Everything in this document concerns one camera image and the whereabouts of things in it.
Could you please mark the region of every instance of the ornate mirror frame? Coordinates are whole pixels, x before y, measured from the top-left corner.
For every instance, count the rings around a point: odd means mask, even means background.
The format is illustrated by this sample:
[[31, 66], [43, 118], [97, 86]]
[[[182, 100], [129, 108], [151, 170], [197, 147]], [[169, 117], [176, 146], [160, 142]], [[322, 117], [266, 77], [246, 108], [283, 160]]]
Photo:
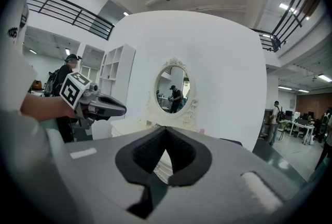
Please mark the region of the ornate mirror frame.
[[[181, 69], [183, 69], [187, 73], [190, 81], [189, 98], [185, 106], [174, 114], [170, 114], [162, 110], [158, 104], [156, 96], [158, 80], [161, 74], [170, 67], [180, 67]], [[149, 99], [144, 112], [144, 119], [162, 126], [172, 126], [191, 131], [197, 131], [195, 115], [195, 107], [197, 105], [197, 102], [198, 100], [196, 98], [196, 85], [193, 75], [191, 74], [190, 70], [188, 70], [186, 65], [182, 63], [182, 61], [174, 57], [163, 64], [163, 66], [159, 70], [159, 73], [153, 79], [151, 91], [149, 92]]]

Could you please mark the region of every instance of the oval mirror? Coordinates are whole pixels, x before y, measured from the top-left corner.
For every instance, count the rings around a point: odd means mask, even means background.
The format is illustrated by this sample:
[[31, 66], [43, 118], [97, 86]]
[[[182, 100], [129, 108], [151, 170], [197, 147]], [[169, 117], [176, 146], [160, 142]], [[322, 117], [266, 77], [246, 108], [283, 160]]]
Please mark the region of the oval mirror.
[[162, 110], [174, 114], [186, 104], [190, 94], [187, 73], [178, 66], [166, 68], [156, 85], [157, 102]]

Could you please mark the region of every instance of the black cap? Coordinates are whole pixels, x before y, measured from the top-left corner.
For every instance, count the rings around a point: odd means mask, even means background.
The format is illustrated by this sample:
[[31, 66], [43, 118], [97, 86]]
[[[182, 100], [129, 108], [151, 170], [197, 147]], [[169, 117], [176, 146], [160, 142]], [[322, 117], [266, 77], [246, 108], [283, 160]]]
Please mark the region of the black cap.
[[81, 57], [81, 56], [78, 56], [78, 57], [77, 57], [76, 55], [74, 55], [74, 54], [72, 53], [72, 54], [68, 55], [64, 61], [65, 61], [65, 62], [68, 62], [69, 60], [73, 60], [73, 59], [80, 60], [80, 59], [82, 59], [82, 57]]

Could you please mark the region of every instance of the forearm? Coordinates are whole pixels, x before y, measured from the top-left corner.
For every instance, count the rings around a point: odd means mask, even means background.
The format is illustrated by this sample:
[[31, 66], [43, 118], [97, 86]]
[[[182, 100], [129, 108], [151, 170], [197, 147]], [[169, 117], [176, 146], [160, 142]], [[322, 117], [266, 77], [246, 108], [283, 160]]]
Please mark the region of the forearm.
[[63, 116], [70, 116], [73, 111], [61, 97], [37, 97], [27, 94], [21, 106], [23, 115], [37, 121], [46, 121]]

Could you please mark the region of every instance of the brown wall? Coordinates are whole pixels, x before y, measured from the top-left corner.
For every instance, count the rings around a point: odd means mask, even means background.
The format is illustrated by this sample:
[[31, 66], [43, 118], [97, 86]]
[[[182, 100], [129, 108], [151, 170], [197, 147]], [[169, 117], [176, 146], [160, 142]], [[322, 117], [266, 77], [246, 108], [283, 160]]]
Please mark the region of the brown wall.
[[296, 111], [299, 111], [301, 115], [313, 111], [315, 119], [321, 118], [329, 107], [332, 107], [332, 93], [296, 96]]

